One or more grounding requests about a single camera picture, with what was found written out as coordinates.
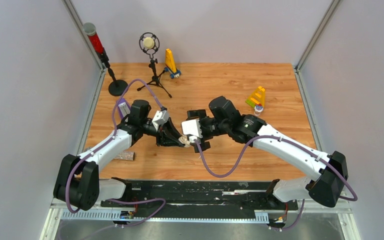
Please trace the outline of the white earbud charging case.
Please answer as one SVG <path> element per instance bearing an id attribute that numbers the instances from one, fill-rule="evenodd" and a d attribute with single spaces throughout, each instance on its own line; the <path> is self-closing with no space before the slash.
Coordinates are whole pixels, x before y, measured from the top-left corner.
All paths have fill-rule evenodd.
<path id="1" fill-rule="evenodd" d="M 184 148 L 189 148 L 189 147 L 192 146 L 191 143 L 190 143 L 190 141 L 188 140 L 187 136 L 185 136 L 185 135 L 181 135 L 181 136 L 178 138 L 178 140 L 183 144 L 183 147 L 184 147 Z"/>

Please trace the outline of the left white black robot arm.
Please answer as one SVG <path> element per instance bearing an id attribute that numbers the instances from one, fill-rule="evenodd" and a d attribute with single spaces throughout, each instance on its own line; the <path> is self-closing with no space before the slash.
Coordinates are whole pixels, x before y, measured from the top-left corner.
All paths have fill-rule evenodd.
<path id="1" fill-rule="evenodd" d="M 54 198 L 84 211 L 109 199 L 122 207 L 129 206 L 133 193 L 127 189 L 127 182 L 117 177 L 100 179 L 103 168 L 143 135 L 155 137 L 157 146 L 186 147 L 185 137 L 174 127 L 167 109 L 162 107 L 153 118 L 148 116 L 150 110 L 148 101 L 135 100 L 129 114 L 98 145 L 80 155 L 67 154 L 61 161 Z"/>

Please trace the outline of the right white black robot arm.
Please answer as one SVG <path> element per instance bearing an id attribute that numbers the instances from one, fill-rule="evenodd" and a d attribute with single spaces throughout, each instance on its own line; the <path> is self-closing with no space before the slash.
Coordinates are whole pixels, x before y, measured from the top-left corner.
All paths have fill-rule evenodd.
<path id="1" fill-rule="evenodd" d="M 255 115 L 240 114 L 224 96 L 213 99 L 208 107 L 212 116 L 208 116 L 204 109 L 189 110 L 187 119 L 181 123 L 182 133 L 195 152 L 202 155 L 210 148 L 210 139 L 228 135 L 245 148 L 271 153 L 305 174 L 296 179 L 273 180 L 265 195 L 270 208 L 278 209 L 286 202 L 305 199 L 333 208 L 344 198 L 341 193 L 349 186 L 344 154 L 338 151 L 328 154 L 306 146 Z"/>

